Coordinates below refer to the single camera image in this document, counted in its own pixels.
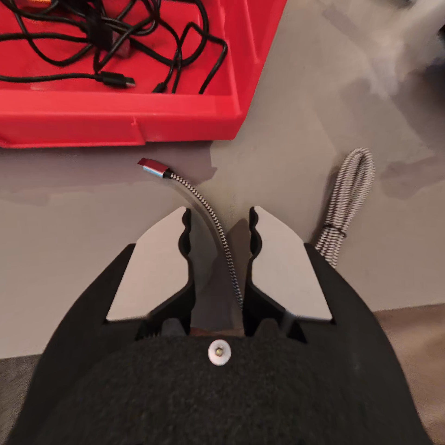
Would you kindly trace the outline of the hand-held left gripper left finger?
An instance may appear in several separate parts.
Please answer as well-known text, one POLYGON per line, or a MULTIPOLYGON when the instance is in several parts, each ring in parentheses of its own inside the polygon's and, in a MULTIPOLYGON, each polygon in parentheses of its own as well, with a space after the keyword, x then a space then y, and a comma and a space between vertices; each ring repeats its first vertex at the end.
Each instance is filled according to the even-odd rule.
POLYGON ((149 228, 134 245, 107 322, 140 320, 147 333, 178 319, 186 332, 196 302, 191 251, 191 210, 179 207, 149 228))

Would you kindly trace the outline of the red plastic bin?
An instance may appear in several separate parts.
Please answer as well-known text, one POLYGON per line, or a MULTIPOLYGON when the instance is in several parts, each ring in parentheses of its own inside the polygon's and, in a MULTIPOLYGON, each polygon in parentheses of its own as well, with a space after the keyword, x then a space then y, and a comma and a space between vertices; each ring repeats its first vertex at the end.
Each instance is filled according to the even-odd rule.
MULTIPOLYGON (((106 72, 133 78, 118 89, 93 79, 9 83, 1 81, 1 147, 138 146, 146 142, 232 140, 246 119, 286 1, 202 1, 210 35, 224 40, 227 54, 200 94, 223 47, 207 41, 195 61, 186 59, 202 38, 190 29, 175 94, 174 75, 164 93, 152 93, 169 73, 175 38, 158 27, 136 37, 163 62, 131 48, 114 57, 106 72)), ((1 42, 1 76, 92 74, 93 51, 68 67, 42 60, 24 40, 1 42)))

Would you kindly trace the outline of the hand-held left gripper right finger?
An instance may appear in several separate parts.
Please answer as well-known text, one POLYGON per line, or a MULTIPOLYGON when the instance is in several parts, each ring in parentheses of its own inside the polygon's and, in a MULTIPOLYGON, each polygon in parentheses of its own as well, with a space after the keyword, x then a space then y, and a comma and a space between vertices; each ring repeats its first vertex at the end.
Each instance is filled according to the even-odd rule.
POLYGON ((249 212, 251 258, 243 300, 247 337, 264 320, 286 337, 304 337, 302 322, 330 325, 332 313, 303 240, 260 206, 249 212))

